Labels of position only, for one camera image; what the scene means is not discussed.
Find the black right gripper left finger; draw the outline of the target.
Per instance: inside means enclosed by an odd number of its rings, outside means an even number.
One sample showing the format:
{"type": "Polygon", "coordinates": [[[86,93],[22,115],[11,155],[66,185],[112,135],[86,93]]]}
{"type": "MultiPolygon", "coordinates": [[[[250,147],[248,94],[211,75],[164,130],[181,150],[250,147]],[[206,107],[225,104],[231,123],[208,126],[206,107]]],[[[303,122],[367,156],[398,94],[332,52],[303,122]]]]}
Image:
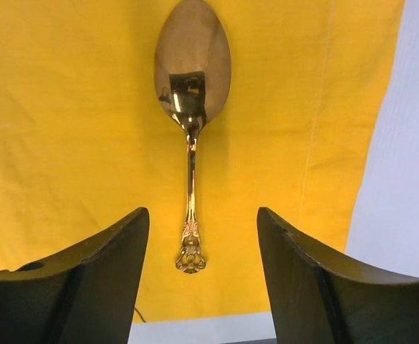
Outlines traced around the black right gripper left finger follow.
{"type": "Polygon", "coordinates": [[[0,343],[126,343],[148,235],[140,207],[56,254],[0,270],[0,343]]]}

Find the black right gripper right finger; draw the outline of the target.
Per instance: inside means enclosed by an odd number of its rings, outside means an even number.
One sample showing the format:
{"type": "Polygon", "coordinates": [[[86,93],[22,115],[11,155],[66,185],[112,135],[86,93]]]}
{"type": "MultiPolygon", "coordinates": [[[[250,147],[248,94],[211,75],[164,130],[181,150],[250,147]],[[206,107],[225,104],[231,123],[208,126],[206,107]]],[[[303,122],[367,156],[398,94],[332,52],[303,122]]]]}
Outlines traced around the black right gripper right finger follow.
{"type": "Polygon", "coordinates": [[[419,343],[419,278],[353,259],[257,214],[278,343],[419,343]]]}

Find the yellow pikachu place mat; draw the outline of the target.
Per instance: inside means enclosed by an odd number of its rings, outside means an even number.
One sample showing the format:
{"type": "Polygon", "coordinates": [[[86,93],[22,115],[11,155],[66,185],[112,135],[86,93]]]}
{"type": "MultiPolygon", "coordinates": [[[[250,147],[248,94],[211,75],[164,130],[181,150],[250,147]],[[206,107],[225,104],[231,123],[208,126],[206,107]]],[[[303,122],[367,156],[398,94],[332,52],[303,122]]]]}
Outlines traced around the yellow pikachu place mat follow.
{"type": "Polygon", "coordinates": [[[344,250],[392,71],[402,1],[213,1],[232,58],[196,155],[207,267],[175,268],[186,141],[155,98],[173,1],[0,1],[0,269],[89,237],[139,206],[149,321],[269,309],[266,206],[344,250]]]}

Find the gold spoon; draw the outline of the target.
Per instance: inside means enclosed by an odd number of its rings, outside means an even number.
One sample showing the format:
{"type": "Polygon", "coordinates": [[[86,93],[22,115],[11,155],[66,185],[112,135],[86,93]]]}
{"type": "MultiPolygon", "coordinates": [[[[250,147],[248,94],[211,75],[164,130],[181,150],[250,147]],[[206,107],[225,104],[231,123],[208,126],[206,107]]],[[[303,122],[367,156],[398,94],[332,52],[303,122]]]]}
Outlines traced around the gold spoon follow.
{"type": "Polygon", "coordinates": [[[183,129],[187,145],[187,210],[177,269],[204,269],[196,216],[196,148],[202,129],[221,112],[231,84],[225,31],[206,1],[179,1],[160,30],[155,48],[155,92],[165,113],[183,129]]]}

